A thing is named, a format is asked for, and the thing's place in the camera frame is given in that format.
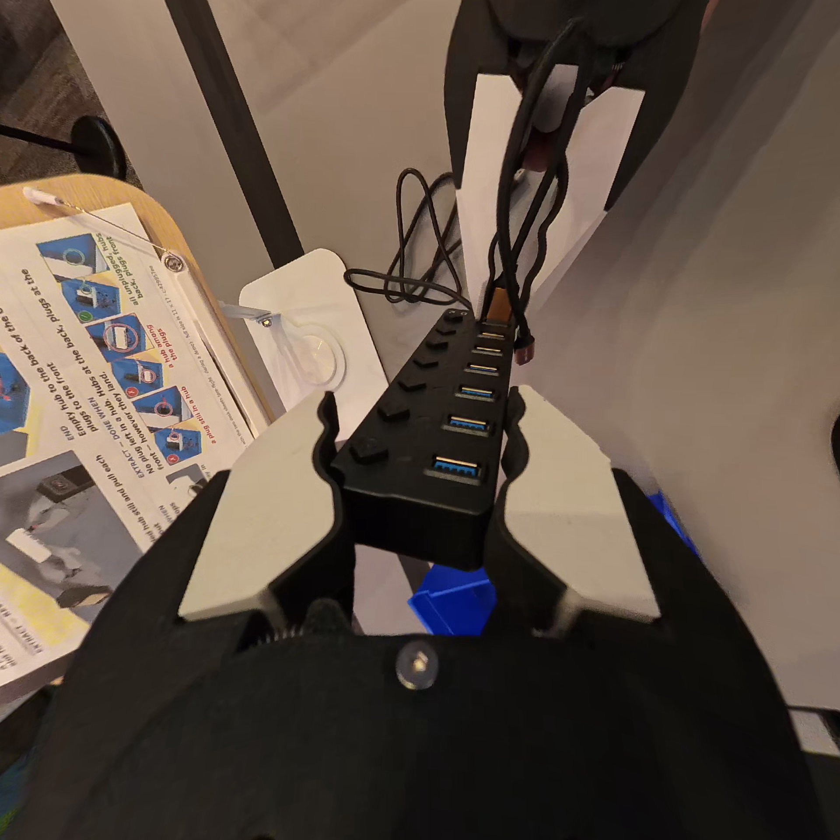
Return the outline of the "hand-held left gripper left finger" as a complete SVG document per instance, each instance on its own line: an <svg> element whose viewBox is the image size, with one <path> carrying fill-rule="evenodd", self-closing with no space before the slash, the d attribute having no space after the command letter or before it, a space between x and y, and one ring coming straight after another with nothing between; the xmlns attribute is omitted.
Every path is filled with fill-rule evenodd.
<svg viewBox="0 0 840 840"><path fill-rule="evenodd" d="M312 392L238 457L180 618L258 611L272 624L303 624L321 599L352 613L354 541L331 469L339 430L334 394Z"/></svg>

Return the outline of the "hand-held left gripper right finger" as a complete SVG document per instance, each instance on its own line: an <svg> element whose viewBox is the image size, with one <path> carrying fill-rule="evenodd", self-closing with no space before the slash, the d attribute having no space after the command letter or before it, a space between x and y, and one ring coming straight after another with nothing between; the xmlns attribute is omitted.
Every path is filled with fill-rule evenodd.
<svg viewBox="0 0 840 840"><path fill-rule="evenodd" d="M497 605L535 636L566 635L583 613L651 624L657 597L611 460L528 385L507 399L504 480L485 570Z"/></svg>

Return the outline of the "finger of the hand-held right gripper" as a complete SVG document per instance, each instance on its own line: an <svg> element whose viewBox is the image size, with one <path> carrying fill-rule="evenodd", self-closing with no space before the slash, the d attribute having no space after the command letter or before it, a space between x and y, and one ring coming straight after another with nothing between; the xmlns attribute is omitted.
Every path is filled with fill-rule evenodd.
<svg viewBox="0 0 840 840"><path fill-rule="evenodd" d="M478 75L456 190L465 286L475 314L481 312L491 279L488 249L497 232L498 183L520 101L520 90L509 76Z"/></svg>
<svg viewBox="0 0 840 840"><path fill-rule="evenodd" d="M535 127L548 133L559 128L563 110L574 88L575 66L556 66L541 94ZM546 234L547 250L540 272L532 283L528 315L548 300L572 267L583 247L606 216L607 199L644 99L640 90L610 87L587 99L577 119L566 151L569 184L563 205ZM554 182L544 199L520 257L520 279L538 254L539 226L548 215L557 193Z"/></svg>

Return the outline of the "black usb hub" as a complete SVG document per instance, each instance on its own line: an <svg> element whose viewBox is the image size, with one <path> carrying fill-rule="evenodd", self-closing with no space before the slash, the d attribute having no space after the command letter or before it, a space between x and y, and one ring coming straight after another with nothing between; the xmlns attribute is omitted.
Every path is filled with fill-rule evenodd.
<svg viewBox="0 0 840 840"><path fill-rule="evenodd" d="M333 461L357 543L482 566L514 338L507 322L444 311Z"/></svg>

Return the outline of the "person's right hand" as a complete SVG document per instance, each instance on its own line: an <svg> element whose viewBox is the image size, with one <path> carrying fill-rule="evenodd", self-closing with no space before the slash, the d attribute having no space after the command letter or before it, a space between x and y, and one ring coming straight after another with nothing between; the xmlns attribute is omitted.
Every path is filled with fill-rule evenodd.
<svg viewBox="0 0 840 840"><path fill-rule="evenodd" d="M561 141L559 125L552 131L542 131L532 126L523 148L520 167L527 172L545 172L557 156Z"/></svg>

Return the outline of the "black round stand base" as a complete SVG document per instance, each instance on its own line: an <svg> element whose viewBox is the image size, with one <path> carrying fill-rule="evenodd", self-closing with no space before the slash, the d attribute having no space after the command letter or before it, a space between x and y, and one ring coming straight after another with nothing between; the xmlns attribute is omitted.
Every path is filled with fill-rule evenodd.
<svg viewBox="0 0 840 840"><path fill-rule="evenodd" d="M128 181L128 157L113 127L103 118L92 115L79 117L71 126L69 141L5 124L1 125L1 136L69 154L82 173Z"/></svg>

